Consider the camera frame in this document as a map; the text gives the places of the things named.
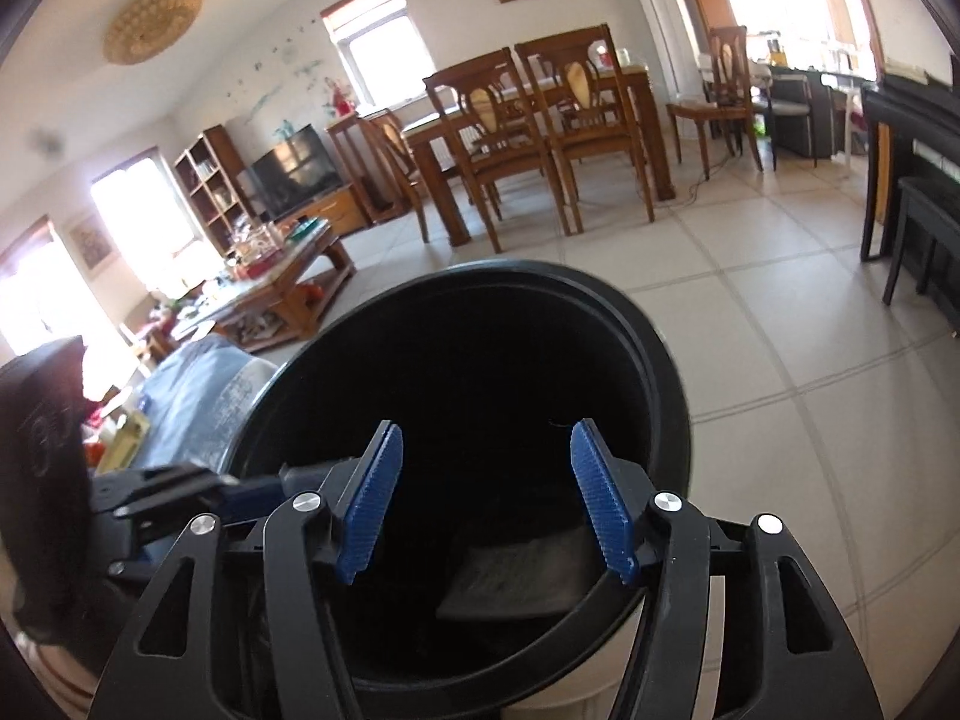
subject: metal screw head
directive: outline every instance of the metal screw head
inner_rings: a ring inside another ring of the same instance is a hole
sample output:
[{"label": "metal screw head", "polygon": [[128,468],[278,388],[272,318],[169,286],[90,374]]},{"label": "metal screw head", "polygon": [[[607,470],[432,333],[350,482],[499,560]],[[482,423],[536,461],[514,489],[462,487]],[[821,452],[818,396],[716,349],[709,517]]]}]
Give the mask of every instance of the metal screw head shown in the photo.
[{"label": "metal screw head", "polygon": [[760,514],[760,517],[757,517],[757,525],[763,533],[769,533],[771,536],[776,536],[784,529],[781,519],[774,517],[773,514]]},{"label": "metal screw head", "polygon": [[204,533],[212,531],[216,524],[217,520],[214,519],[213,514],[199,514],[191,520],[190,530],[197,536],[203,536]]},{"label": "metal screw head", "polygon": [[313,512],[320,507],[320,495],[317,493],[301,493],[294,498],[294,509],[298,512]]},{"label": "metal screw head", "polygon": [[658,509],[664,512],[678,512],[683,507],[683,501],[679,495],[673,493],[657,493],[654,497],[654,503]]}]

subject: black bench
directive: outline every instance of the black bench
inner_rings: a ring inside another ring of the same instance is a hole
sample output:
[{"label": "black bench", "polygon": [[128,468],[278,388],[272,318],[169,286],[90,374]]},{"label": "black bench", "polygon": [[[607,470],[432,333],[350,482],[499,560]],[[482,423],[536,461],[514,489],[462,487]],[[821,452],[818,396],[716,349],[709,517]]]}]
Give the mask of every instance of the black bench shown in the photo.
[{"label": "black bench", "polygon": [[938,244],[945,247],[954,259],[960,258],[960,187],[949,189],[942,182],[915,176],[901,178],[899,186],[902,189],[901,210],[899,210],[899,222],[896,227],[890,276],[887,278],[887,287],[883,291],[883,302],[888,306],[893,299],[896,278],[904,262],[906,221],[909,218],[929,236],[923,250],[920,279],[917,281],[919,295],[926,292],[930,281],[933,253]]}]

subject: wooden dining chair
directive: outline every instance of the wooden dining chair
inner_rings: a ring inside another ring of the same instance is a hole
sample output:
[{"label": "wooden dining chair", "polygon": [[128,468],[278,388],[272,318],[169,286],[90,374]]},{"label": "wooden dining chair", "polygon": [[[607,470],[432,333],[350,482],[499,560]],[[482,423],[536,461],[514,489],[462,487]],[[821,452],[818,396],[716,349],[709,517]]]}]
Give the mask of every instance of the wooden dining chair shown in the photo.
[{"label": "wooden dining chair", "polygon": [[364,138],[373,154],[392,175],[397,189],[409,201],[416,214],[416,223],[421,228],[424,243],[430,242],[430,233],[424,212],[424,200],[421,196],[421,175],[416,168],[413,154],[403,140],[403,124],[389,108],[370,114],[362,121]]},{"label": "wooden dining chair", "polygon": [[730,125],[736,124],[746,132],[757,170],[763,172],[760,150],[757,148],[757,134],[754,132],[754,102],[751,94],[750,62],[747,60],[747,28],[712,28],[709,31],[709,45],[713,74],[712,100],[679,100],[666,106],[677,146],[677,162],[683,162],[677,119],[690,119],[697,127],[700,159],[704,166],[704,180],[707,181],[710,178],[710,157],[704,124],[718,122],[721,125],[731,154],[733,144],[730,139]]},{"label": "wooden dining chair", "polygon": [[[599,57],[597,47],[606,50],[611,62],[606,74],[613,75],[613,85],[605,88],[601,88],[602,71],[594,58]],[[544,113],[550,151],[560,169],[576,231],[583,232],[584,223],[572,161],[618,151],[630,155],[647,218],[653,221],[654,206],[640,128],[608,25],[602,23],[518,43],[514,50],[534,86],[538,108]],[[549,115],[551,107],[558,111],[559,126]]]},{"label": "wooden dining chair", "polygon": [[[563,187],[544,137],[536,125],[530,98],[523,88],[510,49],[487,53],[437,71],[424,79],[426,93],[440,114],[443,139],[453,154],[470,199],[490,234],[493,250],[502,251],[493,227],[487,200],[498,211],[494,182],[530,170],[542,172],[560,214],[563,232],[569,226],[563,213]],[[439,90],[453,90],[458,108],[448,110]],[[520,117],[517,117],[517,106]],[[463,129],[477,133],[469,148],[460,137]]]}]

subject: tv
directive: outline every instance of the tv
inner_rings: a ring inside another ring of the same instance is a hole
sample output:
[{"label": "tv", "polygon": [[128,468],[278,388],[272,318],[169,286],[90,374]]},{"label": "tv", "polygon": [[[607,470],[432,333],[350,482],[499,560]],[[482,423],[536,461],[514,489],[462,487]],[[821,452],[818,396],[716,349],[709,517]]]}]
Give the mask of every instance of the tv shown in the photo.
[{"label": "tv", "polygon": [[262,207],[270,220],[290,215],[344,186],[320,136],[309,124],[242,170],[238,179],[253,207]]}]

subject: white wall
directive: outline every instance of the white wall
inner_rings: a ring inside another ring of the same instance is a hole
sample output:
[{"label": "white wall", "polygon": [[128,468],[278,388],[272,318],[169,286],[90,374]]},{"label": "white wall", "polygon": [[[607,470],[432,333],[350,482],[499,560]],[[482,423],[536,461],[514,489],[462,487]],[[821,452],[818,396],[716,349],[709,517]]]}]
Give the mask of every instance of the white wall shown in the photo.
[{"label": "white wall", "polygon": [[870,0],[887,59],[923,68],[945,83],[952,80],[947,38],[920,0]]},{"label": "white wall", "polygon": [[[213,124],[227,124],[248,161],[277,141],[284,119],[294,127],[322,130],[325,77],[346,78],[340,57],[320,20],[320,10],[338,0],[291,0],[217,62],[205,81],[174,114],[181,133],[192,137]],[[651,65],[655,94],[662,98],[656,48],[640,0],[407,0],[410,15],[435,65],[443,68],[522,40],[607,22],[618,47]]]},{"label": "white wall", "polygon": [[[92,209],[90,184],[112,167],[156,146],[162,156],[173,162],[185,148],[185,141],[176,131],[169,117],[128,132],[93,156],[63,167],[24,194],[16,203],[0,212],[0,251],[11,245],[24,230],[42,215],[48,215],[54,228],[64,239],[64,245],[77,263],[77,268],[88,281],[93,295],[103,306],[113,324],[123,322],[137,303],[147,296],[147,290],[134,275],[130,266],[120,257],[91,279],[71,242],[67,230],[71,223],[83,218]],[[13,357],[13,351],[0,337],[0,365]]]}]

